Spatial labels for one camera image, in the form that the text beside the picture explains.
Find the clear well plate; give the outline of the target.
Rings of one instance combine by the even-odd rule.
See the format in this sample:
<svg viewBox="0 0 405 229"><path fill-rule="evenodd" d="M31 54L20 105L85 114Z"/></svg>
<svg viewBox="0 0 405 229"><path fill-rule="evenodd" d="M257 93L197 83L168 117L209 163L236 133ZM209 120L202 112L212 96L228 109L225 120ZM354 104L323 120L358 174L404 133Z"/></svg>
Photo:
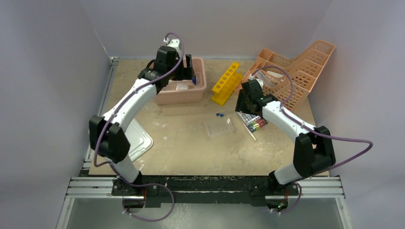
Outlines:
<svg viewBox="0 0 405 229"><path fill-rule="evenodd" d="M234 132L234 125L229 117L219 117L203 124L207 137L213 139Z"/></svg>

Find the small white plastic bag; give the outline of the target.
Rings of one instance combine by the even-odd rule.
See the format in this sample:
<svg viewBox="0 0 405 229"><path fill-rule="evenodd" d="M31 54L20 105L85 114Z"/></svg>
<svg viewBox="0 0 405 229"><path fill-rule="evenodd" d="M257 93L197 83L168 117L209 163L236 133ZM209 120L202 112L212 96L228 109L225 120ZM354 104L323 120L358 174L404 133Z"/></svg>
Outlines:
<svg viewBox="0 0 405 229"><path fill-rule="evenodd" d="M179 83L176 86L176 90L187 90L187 89L189 89L189 87L186 84Z"/></svg>

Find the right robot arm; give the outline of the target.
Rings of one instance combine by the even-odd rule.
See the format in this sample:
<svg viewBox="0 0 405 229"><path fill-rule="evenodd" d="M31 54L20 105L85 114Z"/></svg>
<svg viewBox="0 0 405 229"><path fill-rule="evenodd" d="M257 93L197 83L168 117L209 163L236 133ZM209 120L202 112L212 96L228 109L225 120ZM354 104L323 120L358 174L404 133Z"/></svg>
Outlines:
<svg viewBox="0 0 405 229"><path fill-rule="evenodd" d="M287 184L311 177L335 165L329 129L305 125L303 120L283 108L276 97L264 95L257 80L242 84L235 110L260 116L275 124L294 142L292 162L269 174L268 188L272 193L280 194L287 188Z"/></svg>

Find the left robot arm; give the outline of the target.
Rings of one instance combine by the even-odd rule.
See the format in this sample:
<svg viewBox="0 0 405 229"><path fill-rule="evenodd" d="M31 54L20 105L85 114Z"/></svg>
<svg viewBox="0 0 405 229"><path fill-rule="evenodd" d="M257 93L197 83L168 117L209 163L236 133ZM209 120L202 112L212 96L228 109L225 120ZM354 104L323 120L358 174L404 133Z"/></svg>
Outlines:
<svg viewBox="0 0 405 229"><path fill-rule="evenodd" d="M183 56L181 47L161 46L153 67L146 67L138 74L125 96L104 115L94 115L89 120L89 144L94 151L94 166L110 165L124 181L124 189L130 195L140 193L143 183L141 172L128 155L127 128L144 105L158 95L175 76L175 71L183 66Z"/></svg>

